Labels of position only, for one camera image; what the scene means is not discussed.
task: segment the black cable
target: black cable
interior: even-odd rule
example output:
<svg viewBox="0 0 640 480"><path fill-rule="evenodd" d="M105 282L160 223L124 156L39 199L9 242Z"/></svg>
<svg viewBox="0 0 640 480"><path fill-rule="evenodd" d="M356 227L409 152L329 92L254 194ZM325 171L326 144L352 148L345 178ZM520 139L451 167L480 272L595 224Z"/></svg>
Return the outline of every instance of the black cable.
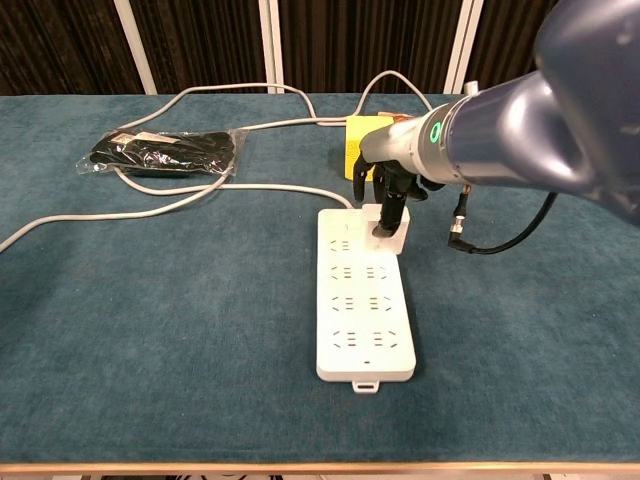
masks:
<svg viewBox="0 0 640 480"><path fill-rule="evenodd" d="M451 231L449 233L449 246L455 248L456 250L460 250L461 252L475 253L477 255L494 255L496 253L501 253L505 250L515 247L523 240L525 240L529 235L531 235L535 231L535 229L538 228L538 225L542 223L542 220L544 220L544 217L547 216L549 210L551 210L551 207L556 201L558 194L552 192L547 195L547 198L545 198L544 203L540 207L540 210L538 210L536 216L533 217L533 220L531 220L529 225L527 225L527 227L522 232L520 232L519 235L512 238L508 242L492 248L479 248L475 245L472 245L471 243L467 243L464 240L460 239L460 234L462 233L462 225L466 217L467 197L468 193L460 194L458 206L456 207L456 210L454 210L454 223L452 224Z"/></svg>

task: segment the dark curtain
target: dark curtain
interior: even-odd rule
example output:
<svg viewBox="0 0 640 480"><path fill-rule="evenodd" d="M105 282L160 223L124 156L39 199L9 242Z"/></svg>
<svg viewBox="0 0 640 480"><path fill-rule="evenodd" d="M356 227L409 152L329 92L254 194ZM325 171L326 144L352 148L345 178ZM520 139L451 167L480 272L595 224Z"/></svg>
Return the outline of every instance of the dark curtain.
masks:
<svg viewBox="0 0 640 480"><path fill-rule="evenodd" d="M483 89L535 70L533 43L556 3L558 0L485 0L466 80L478 80Z"/></svg>
<svg viewBox="0 0 640 480"><path fill-rule="evenodd" d="M0 95L143 93L113 0L1 0Z"/></svg>
<svg viewBox="0 0 640 480"><path fill-rule="evenodd" d="M441 92L460 0L280 0L284 78L310 92L360 92L393 69ZM395 78L374 91L408 92Z"/></svg>
<svg viewBox="0 0 640 480"><path fill-rule="evenodd" d="M131 7L159 93L266 81L257 0L131 0Z"/></svg>

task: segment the robotic arm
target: robotic arm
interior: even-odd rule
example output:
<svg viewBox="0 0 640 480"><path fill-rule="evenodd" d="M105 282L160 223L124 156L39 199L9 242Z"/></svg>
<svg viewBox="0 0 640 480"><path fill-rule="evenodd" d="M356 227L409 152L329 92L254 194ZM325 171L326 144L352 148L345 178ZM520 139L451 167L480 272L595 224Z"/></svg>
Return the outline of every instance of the robotic arm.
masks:
<svg viewBox="0 0 640 480"><path fill-rule="evenodd" d="M563 0L536 38L538 71L366 135L354 194L374 168L373 234L395 233L419 184L567 193L640 226L639 37L640 0Z"/></svg>

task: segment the electrical socket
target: electrical socket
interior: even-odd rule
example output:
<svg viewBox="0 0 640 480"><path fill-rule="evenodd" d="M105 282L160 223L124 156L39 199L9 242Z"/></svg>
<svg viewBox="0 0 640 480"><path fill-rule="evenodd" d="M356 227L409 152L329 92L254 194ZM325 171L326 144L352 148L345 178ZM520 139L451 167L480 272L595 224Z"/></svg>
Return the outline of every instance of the electrical socket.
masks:
<svg viewBox="0 0 640 480"><path fill-rule="evenodd" d="M413 375L415 352L396 255L366 245L362 210L318 214L318 376L376 393Z"/></svg>

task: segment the wooden table edge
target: wooden table edge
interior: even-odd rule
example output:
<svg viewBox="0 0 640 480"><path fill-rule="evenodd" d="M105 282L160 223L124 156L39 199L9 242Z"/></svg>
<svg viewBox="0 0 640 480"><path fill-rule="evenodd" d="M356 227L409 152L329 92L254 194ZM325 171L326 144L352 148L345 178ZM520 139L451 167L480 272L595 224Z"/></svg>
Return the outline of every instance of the wooden table edge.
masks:
<svg viewBox="0 0 640 480"><path fill-rule="evenodd" d="M0 475L640 473L640 463L377 462L377 463L0 463Z"/></svg>

